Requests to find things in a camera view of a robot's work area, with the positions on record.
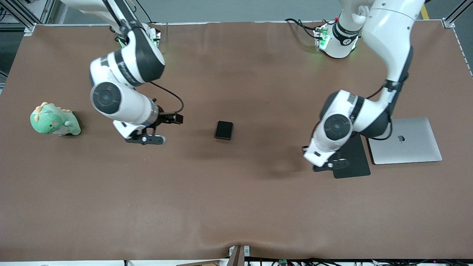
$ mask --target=stuffed dinosaur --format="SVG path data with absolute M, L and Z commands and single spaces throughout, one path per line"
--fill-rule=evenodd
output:
M 65 136 L 70 133 L 80 134 L 80 127 L 75 115 L 66 109 L 54 104 L 42 103 L 31 113 L 31 125 L 41 134 L 56 134 Z

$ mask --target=yellow tape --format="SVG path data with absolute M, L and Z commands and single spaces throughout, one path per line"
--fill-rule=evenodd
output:
M 429 14 L 427 13 L 427 9 L 425 9 L 425 5 L 422 5 L 422 8 L 420 9 L 420 13 L 422 14 L 423 19 L 430 19 Z

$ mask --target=brown table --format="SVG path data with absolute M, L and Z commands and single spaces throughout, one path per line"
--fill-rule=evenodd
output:
M 186 104 L 183 125 L 158 128 L 164 146 L 125 143 L 90 103 L 89 63 L 118 48 L 107 27 L 38 26 L 23 39 L 0 97 L 0 260 L 218 258 L 235 244 L 262 257 L 473 257 L 473 82 L 440 21 L 414 26 L 394 117 L 428 117 L 443 161 L 347 179 L 312 172 L 300 147 L 330 93 L 367 96 L 384 81 L 362 41 L 336 60 L 294 24 L 164 35 L 158 83 Z M 83 133 L 34 132 L 43 101 L 76 111 Z M 218 120 L 235 124 L 232 141 L 213 138 Z

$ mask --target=gray floor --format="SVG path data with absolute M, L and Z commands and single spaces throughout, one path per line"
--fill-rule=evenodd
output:
M 449 14 L 461 0 L 432 0 L 426 4 L 431 19 L 440 19 Z M 340 13 L 340 4 L 336 0 L 140 0 L 153 22 L 242 22 L 284 20 L 332 19 Z M 78 10 L 60 4 L 55 22 L 61 24 L 101 24 L 102 20 L 86 16 Z M 138 18 L 148 19 L 137 6 Z M 468 61 L 473 62 L 473 7 L 470 7 L 456 22 L 456 32 Z M 8 73 L 22 33 L 0 32 L 0 70 Z

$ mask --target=laptop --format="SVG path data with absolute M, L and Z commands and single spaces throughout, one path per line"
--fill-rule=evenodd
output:
M 426 117 L 393 119 L 384 141 L 368 139 L 374 164 L 441 161 L 442 155 Z M 378 138 L 388 136 L 390 127 Z

